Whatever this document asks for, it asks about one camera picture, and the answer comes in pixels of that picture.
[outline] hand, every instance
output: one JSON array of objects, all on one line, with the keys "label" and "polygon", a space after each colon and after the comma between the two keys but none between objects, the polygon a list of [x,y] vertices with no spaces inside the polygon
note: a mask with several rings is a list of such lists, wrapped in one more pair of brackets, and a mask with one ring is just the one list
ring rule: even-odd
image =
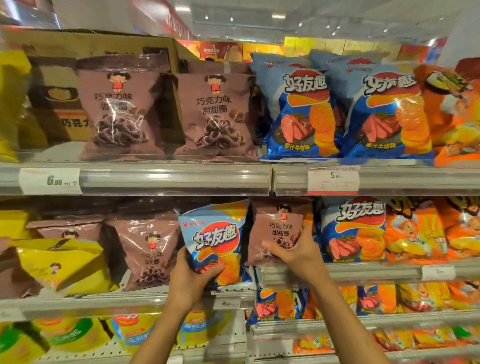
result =
[{"label": "hand", "polygon": [[177,263],[170,274],[167,305],[187,314],[197,303],[210,279],[225,269],[223,264],[211,266],[206,272],[199,274],[190,269],[185,256],[187,248],[182,247],[177,256]]},{"label": "hand", "polygon": [[312,226],[307,222],[303,223],[302,233],[293,248],[285,249],[269,240],[263,240],[262,247],[282,259],[293,273],[310,285],[319,282],[325,274],[329,276],[320,248],[313,241]]}]

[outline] green label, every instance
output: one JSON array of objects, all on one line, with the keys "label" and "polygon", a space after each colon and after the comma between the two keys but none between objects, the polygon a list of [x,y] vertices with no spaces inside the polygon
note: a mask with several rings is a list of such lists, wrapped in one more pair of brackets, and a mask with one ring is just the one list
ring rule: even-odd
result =
[{"label": "green label", "polygon": [[48,341],[50,342],[50,344],[56,346],[68,344],[85,336],[85,334],[92,328],[92,326],[92,319],[82,318],[80,321],[78,321],[72,331],[59,336],[51,336],[48,338]]},{"label": "green label", "polygon": [[20,331],[11,328],[0,335],[0,353],[6,352],[20,339]]}]

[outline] black hair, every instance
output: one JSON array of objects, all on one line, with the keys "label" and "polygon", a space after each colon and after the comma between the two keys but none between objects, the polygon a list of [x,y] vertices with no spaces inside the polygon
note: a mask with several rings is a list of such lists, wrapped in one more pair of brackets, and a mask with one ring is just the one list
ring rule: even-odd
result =
[{"label": "black hair", "polygon": [[221,74],[209,74],[208,76],[205,76],[205,82],[208,82],[208,80],[211,78],[216,78],[217,80],[220,80],[222,82],[227,82],[227,79]]},{"label": "black hair", "polygon": [[107,79],[110,79],[112,76],[123,76],[125,77],[127,80],[130,80],[131,79],[131,76],[126,73],[126,72],[118,72],[118,71],[115,71],[115,72],[109,72],[107,73]]},{"label": "black hair", "polygon": [[148,241],[148,239],[150,238],[157,238],[157,239],[160,239],[161,236],[160,234],[153,234],[152,232],[150,234],[147,235],[147,237],[145,238],[146,241]]},{"label": "black hair", "polygon": [[276,210],[280,211],[281,208],[284,208],[284,209],[288,210],[288,212],[292,212],[292,208],[290,206],[288,206],[287,204],[278,205],[276,207]]},{"label": "black hair", "polygon": [[75,238],[78,238],[79,235],[76,231],[72,231],[72,230],[66,230],[64,231],[62,234],[61,234],[61,237],[64,238],[65,235],[73,235]]}]

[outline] ceiling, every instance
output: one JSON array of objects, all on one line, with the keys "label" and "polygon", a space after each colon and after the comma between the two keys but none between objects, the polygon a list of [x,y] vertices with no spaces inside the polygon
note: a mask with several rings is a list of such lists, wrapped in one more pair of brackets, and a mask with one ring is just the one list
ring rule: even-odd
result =
[{"label": "ceiling", "polygon": [[308,36],[420,43],[447,36],[475,0],[168,1],[203,39],[283,43],[285,36]]}]

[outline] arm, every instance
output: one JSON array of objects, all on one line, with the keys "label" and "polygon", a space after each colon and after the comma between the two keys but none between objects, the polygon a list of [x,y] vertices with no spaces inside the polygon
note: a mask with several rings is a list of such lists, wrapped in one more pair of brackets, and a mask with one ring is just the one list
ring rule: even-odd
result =
[{"label": "arm", "polygon": [[292,249],[281,248],[271,241],[262,241],[262,246],[309,284],[342,364],[390,364],[330,278],[320,249],[313,241],[310,224],[303,224],[302,234]]},{"label": "arm", "polygon": [[165,307],[130,364],[165,364],[172,351],[185,317],[197,303],[210,279],[220,274],[223,265],[210,267],[203,274],[193,272],[185,257],[186,248],[179,250],[177,263],[170,275]]}]

